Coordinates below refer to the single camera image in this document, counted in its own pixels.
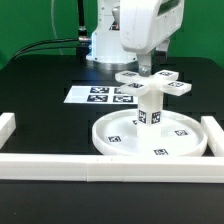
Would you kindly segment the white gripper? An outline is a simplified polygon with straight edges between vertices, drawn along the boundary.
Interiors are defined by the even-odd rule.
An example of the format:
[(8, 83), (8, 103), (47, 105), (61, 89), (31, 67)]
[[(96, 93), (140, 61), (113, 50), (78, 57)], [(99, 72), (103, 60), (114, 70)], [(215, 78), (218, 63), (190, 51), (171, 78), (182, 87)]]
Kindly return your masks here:
[(156, 48), (155, 61), (166, 61), (169, 37), (182, 24), (184, 0), (119, 0), (113, 13), (123, 49), (138, 54), (139, 75), (149, 77), (152, 73), (149, 52)]

